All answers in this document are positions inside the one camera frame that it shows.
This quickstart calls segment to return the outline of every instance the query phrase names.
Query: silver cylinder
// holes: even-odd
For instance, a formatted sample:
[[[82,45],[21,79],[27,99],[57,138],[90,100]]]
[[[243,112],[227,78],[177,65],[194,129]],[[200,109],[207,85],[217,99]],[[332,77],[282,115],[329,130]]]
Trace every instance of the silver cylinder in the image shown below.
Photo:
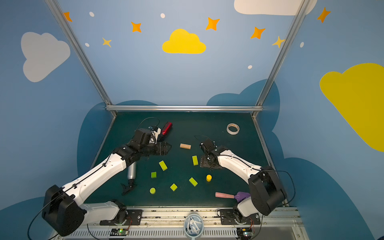
[[[127,175],[128,180],[129,179],[135,179],[136,178],[136,162],[132,163],[128,167],[128,175]]]

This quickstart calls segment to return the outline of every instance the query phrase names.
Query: white cloud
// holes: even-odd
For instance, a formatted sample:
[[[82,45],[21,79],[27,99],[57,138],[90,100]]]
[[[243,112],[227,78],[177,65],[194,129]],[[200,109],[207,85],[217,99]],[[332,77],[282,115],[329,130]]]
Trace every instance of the white cloud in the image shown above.
[[[34,83],[43,80],[71,54],[66,42],[58,41],[49,33],[24,33],[21,45],[26,58],[24,75]]]
[[[317,0],[311,0],[308,14]],[[235,10],[242,14],[296,15],[301,0],[235,0]]]

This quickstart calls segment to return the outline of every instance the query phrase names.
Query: ventilation grille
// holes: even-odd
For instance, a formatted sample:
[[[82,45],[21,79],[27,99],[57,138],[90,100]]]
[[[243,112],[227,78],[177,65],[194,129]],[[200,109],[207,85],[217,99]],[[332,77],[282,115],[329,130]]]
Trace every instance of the ventilation grille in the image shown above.
[[[108,239],[110,230],[104,229],[90,229],[92,235],[100,239]],[[150,229],[137,229],[133,228],[129,231],[125,238],[180,238],[184,235],[182,228],[150,228]],[[230,227],[208,227],[204,228],[201,238],[205,237],[237,237],[236,228]],[[65,240],[72,239],[94,239],[88,229],[80,228],[72,234],[66,236]]]

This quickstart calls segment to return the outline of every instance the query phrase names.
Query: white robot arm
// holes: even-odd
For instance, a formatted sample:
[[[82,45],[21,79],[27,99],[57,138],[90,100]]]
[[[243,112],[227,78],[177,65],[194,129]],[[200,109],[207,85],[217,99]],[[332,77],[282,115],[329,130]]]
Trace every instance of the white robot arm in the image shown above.
[[[171,145],[158,141],[164,133],[153,126],[150,129],[137,129],[132,140],[114,149],[104,161],[86,174],[59,188],[54,185],[45,193],[42,217],[61,236],[74,232],[81,224],[101,220],[124,219],[120,203],[105,202],[84,204],[84,201],[112,176],[138,161],[142,156],[166,155]]]
[[[224,146],[217,147],[210,139],[202,142],[200,148],[204,152],[201,167],[225,167],[249,185],[251,197],[233,207],[237,222],[244,222],[254,213],[268,215],[286,199],[286,192],[272,167],[254,165]]]

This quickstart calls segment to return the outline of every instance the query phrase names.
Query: pink foam stick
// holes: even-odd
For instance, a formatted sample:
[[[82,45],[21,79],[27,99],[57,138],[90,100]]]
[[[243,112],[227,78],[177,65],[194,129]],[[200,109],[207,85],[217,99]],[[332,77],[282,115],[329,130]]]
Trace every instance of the pink foam stick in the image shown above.
[[[215,192],[215,197],[221,197],[221,198],[235,198],[234,195],[222,193],[222,192]]]

